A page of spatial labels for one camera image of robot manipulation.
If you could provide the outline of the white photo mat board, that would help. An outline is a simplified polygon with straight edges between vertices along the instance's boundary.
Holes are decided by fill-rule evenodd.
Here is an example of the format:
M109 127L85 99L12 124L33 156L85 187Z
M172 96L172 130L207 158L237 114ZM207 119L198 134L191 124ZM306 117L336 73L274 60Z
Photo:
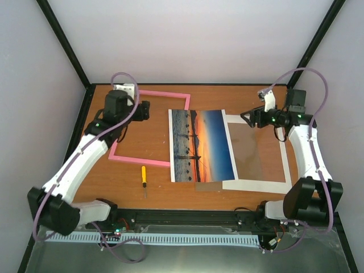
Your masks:
M225 115L226 134L230 137L228 123L247 124L239 115ZM235 180L222 182L222 189L230 191L249 191L262 193L286 194L292 187L286 145L275 140L267 129L254 129L258 145L258 153L263 170L263 180L243 180L238 178L237 168ZM231 159L234 153L230 139Z

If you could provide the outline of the yellow handled screwdriver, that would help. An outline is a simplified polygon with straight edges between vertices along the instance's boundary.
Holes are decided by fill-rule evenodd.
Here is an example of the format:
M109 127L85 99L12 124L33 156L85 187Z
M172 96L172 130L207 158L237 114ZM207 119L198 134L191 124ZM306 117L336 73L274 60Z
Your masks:
M146 176L146 167L141 167L141 173L142 173L142 185L144 190L144 197L147 198L147 176Z

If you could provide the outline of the sunset photo print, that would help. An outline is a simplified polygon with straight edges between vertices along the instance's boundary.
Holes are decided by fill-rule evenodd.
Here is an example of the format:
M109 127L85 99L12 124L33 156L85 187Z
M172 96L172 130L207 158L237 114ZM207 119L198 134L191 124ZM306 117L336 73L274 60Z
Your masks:
M224 110L169 109L168 122L173 183L238 179Z

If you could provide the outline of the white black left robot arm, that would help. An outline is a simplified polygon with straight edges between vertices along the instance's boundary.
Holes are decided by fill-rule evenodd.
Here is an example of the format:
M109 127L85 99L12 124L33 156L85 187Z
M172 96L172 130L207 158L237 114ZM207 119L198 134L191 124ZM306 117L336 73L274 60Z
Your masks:
M117 225L115 203L104 198L83 203L73 199L96 162L115 142L123 141L129 124L149 118L150 102L140 101L139 96L134 84L114 85L105 97L104 107L87 125L79 145L59 171L41 188L30 189L27 198L34 237L39 225L62 235L91 222L99 222L106 229Z

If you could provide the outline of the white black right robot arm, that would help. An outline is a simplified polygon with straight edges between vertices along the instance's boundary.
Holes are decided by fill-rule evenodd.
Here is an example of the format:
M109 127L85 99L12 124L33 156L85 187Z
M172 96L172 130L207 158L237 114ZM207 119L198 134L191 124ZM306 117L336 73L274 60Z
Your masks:
M282 128L281 141L291 143L297 164L298 180L284 199L264 201L258 208L268 219L304 226L327 225L331 230L334 211L344 189L333 180L324 164L317 140L316 117L305 112L305 96L304 90L289 89L284 106L278 108L273 91L263 89L258 97L264 105L241 113L251 128Z

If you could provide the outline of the pink picture frame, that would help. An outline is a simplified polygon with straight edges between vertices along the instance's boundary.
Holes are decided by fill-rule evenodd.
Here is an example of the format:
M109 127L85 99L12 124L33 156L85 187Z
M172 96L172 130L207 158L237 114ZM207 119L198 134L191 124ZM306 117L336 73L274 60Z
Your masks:
M185 99L184 109L188 110L191 100L191 95L188 93L174 93L174 92L160 92L151 90L140 90L140 94L147 96L157 96L157 97L170 97L170 98L183 98ZM127 156L116 155L117 142L114 142L110 149L108 156L109 160L122 163L133 163L140 164L143 166L154 166L154 167L170 167L170 162L152 159L142 159L142 158L132 158Z

